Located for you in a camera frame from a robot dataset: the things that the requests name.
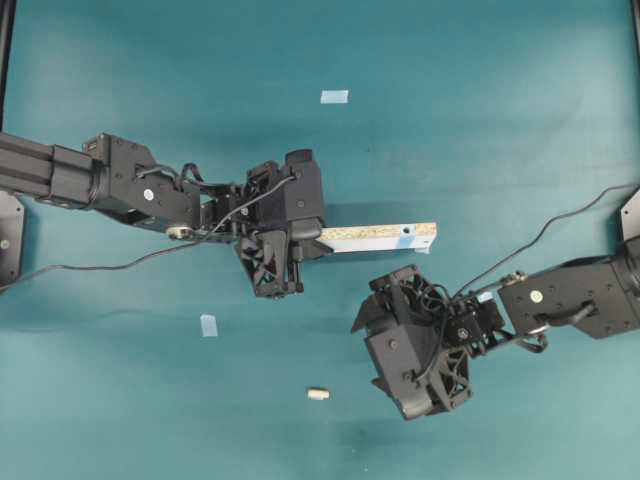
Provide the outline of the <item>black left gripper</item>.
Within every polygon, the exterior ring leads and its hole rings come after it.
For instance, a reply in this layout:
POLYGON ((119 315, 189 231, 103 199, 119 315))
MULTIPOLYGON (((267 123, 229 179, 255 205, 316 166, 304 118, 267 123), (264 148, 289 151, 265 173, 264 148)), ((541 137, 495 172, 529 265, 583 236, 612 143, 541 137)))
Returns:
POLYGON ((248 211, 248 218, 244 224, 245 232, 235 250, 254 294, 259 298, 279 299, 304 291, 299 261, 329 256, 331 248, 314 240, 320 236, 318 219, 293 221, 292 238, 287 230, 267 229, 259 224, 258 202, 292 180, 292 177, 286 177, 267 190, 266 163, 247 172, 241 199, 248 211), (292 255, 293 241, 300 241, 297 243, 297 258, 292 255))

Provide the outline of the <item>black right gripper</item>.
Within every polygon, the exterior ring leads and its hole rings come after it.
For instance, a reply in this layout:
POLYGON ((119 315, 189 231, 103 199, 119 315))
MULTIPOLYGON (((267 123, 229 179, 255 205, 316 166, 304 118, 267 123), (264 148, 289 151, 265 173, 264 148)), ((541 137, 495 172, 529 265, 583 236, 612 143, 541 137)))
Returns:
POLYGON ((400 411, 452 411, 472 397, 469 361, 497 344, 500 313, 493 298, 452 298, 414 265, 369 283, 351 327, 368 324, 371 384, 400 411))

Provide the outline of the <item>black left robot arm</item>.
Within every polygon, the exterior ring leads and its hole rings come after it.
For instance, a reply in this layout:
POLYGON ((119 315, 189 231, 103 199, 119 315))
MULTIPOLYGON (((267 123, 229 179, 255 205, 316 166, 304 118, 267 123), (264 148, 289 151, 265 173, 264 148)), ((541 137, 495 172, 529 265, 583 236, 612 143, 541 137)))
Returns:
POLYGON ((231 244, 258 298, 303 292, 300 264, 334 252, 320 241, 325 202, 309 149, 260 164, 242 184, 209 183, 193 163, 176 171, 146 146, 109 134, 80 151, 3 134, 1 188, 163 233, 183 249, 231 244))

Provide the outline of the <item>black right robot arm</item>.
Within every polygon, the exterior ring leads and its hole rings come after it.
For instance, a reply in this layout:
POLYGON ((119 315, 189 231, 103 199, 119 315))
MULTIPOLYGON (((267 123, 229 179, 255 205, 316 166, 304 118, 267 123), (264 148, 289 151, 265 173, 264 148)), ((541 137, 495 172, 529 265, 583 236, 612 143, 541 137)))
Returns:
POLYGON ((414 265, 371 281, 370 289, 351 330, 365 333, 377 372, 372 383, 406 420, 469 400, 470 360, 495 349, 541 353, 551 328, 603 339, 639 327, 639 256, 628 248, 533 275, 516 272, 456 296, 414 265))

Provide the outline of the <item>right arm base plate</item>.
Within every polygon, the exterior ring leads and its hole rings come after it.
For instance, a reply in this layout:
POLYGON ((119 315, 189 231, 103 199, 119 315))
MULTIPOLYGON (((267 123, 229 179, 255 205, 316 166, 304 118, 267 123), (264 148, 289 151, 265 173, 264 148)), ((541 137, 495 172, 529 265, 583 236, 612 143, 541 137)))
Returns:
POLYGON ((634 192, 620 209, 621 232, 624 242, 640 235, 640 190, 634 192))

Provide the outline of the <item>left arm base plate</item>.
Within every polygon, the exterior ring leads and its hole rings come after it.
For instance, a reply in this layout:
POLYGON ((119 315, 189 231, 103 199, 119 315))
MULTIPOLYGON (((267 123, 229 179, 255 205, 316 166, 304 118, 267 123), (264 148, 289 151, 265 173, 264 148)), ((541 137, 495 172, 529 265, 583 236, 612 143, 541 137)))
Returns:
POLYGON ((21 273, 25 209, 17 197, 1 192, 0 201, 0 281, 1 288, 21 273))

